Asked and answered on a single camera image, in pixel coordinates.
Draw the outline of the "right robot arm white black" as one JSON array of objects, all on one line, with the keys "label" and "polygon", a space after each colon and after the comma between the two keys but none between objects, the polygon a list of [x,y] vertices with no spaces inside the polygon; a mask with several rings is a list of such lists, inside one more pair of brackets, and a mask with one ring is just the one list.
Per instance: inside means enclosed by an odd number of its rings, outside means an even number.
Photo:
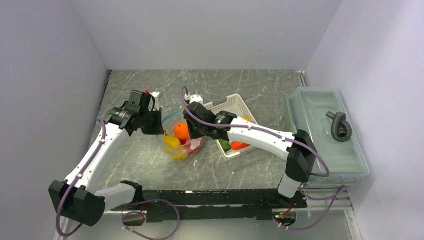
[{"label": "right robot arm white black", "polygon": [[214,114],[199,102],[183,103],[184,118],[193,139],[241,142],[270,152],[286,161],[286,168],[277,193],[276,203],[287,208],[295,201],[302,184],[309,181],[318,153],[307,132],[277,131],[244,120],[234,113]]}]

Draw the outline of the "white perforated plastic basket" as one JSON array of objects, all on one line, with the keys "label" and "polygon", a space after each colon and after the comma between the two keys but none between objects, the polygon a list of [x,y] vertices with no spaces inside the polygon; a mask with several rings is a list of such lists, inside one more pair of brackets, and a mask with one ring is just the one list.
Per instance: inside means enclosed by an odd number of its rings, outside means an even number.
[{"label": "white perforated plastic basket", "polygon": [[[236,114],[238,117],[246,116],[251,120],[251,123],[258,124],[257,120],[251,113],[250,109],[246,105],[245,101],[239,94],[232,94],[227,96],[224,100],[216,101],[216,102],[208,102],[203,104],[207,110],[212,111],[215,115],[217,115],[220,111],[226,111],[233,114]],[[235,158],[238,158],[242,155],[245,155],[249,152],[252,152],[257,149],[257,147],[249,146],[239,151],[229,150],[228,152],[224,152],[220,146],[219,140],[215,141],[223,159],[228,162]]]}]

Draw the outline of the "yellow lemon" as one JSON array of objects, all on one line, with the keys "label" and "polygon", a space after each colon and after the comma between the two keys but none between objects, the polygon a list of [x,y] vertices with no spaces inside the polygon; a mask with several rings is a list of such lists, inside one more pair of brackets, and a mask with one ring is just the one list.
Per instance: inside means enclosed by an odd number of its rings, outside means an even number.
[{"label": "yellow lemon", "polygon": [[169,154],[176,161],[181,161],[188,158],[188,153],[184,147],[176,147],[176,148],[166,147],[165,152]]}]

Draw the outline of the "clear zip top bag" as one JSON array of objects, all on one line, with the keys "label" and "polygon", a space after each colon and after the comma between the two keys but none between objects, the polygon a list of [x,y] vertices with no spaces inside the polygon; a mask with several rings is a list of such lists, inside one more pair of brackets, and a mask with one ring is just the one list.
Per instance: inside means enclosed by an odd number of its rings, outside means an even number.
[{"label": "clear zip top bag", "polygon": [[175,161],[182,161],[194,156],[204,144],[203,138],[193,139],[189,134],[189,127],[180,106],[171,114],[165,116],[161,123],[164,135],[158,135],[157,140],[166,154]]}]

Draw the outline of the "orange fruit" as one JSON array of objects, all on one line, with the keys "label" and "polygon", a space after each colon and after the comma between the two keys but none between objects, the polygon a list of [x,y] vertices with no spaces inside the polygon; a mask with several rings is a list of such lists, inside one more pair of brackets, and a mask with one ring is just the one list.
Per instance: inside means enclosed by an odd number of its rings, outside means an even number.
[{"label": "orange fruit", "polygon": [[185,141],[189,137],[188,125],[184,122],[177,123],[173,129],[173,134],[179,140]]}]

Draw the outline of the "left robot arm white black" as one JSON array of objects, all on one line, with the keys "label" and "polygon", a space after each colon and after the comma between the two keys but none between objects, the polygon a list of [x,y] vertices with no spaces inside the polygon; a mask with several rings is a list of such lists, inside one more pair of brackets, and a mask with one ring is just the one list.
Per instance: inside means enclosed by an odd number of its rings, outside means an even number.
[{"label": "left robot arm white black", "polygon": [[103,190],[99,184],[117,150],[133,133],[164,133],[161,96],[158,91],[133,90],[121,107],[112,108],[99,119],[101,131],[84,158],[64,180],[53,181],[48,189],[57,224],[64,217],[92,227],[106,211],[122,205],[137,210],[143,205],[143,187],[137,183],[123,180]]}]

